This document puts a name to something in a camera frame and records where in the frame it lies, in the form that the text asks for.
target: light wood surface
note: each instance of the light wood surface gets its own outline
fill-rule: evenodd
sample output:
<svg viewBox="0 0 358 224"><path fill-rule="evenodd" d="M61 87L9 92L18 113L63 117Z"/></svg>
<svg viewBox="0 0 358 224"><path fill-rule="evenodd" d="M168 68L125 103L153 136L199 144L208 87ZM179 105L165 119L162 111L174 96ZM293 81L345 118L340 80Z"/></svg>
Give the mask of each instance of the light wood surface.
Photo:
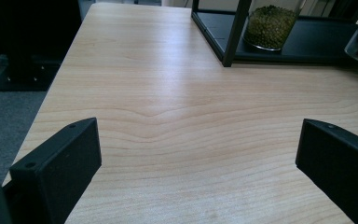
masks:
<svg viewBox="0 0 358 224"><path fill-rule="evenodd" d="M103 166L67 223L351 223L295 157L304 118L358 134L358 70L224 68L190 9L96 4L16 161L89 117Z"/></svg>

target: wood grain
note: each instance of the wood grain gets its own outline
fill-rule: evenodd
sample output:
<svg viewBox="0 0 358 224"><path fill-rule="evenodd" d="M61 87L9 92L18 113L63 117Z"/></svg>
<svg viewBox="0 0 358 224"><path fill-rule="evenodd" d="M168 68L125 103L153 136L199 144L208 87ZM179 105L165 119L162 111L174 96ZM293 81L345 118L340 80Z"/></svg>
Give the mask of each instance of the wood grain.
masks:
<svg viewBox="0 0 358 224"><path fill-rule="evenodd" d="M97 4L16 160L89 117L103 167L67 223L351 223L295 157L305 118L358 134L358 70L224 68L189 9Z"/></svg>

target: screw hole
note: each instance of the screw hole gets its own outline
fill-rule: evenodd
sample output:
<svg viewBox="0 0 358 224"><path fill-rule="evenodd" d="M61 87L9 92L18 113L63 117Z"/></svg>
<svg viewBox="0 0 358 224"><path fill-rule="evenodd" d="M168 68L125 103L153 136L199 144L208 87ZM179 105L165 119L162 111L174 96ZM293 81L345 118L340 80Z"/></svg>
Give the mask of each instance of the screw hole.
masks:
<svg viewBox="0 0 358 224"><path fill-rule="evenodd" d="M25 164L25 168L33 168L34 166L36 166L36 162L28 162Z"/></svg>

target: green lentils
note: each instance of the green lentils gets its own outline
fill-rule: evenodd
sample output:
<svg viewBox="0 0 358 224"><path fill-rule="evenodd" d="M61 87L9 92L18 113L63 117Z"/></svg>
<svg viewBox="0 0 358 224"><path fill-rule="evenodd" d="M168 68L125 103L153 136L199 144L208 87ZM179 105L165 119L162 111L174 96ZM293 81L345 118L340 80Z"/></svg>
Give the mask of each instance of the green lentils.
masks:
<svg viewBox="0 0 358 224"><path fill-rule="evenodd" d="M248 18L244 39L264 49L281 49L295 22L292 10L273 5L259 7Z"/></svg>

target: black metal shelf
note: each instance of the black metal shelf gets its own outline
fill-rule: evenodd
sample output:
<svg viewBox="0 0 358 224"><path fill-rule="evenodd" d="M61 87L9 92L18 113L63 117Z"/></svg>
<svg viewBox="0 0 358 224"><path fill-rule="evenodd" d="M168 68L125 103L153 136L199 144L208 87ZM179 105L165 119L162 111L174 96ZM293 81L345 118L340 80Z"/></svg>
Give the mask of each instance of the black metal shelf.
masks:
<svg viewBox="0 0 358 224"><path fill-rule="evenodd" d="M233 62L353 64L344 49L358 25L352 21L299 17L280 51L258 49L241 38L251 0L240 0L236 12L199 10L192 18L223 66Z"/></svg>

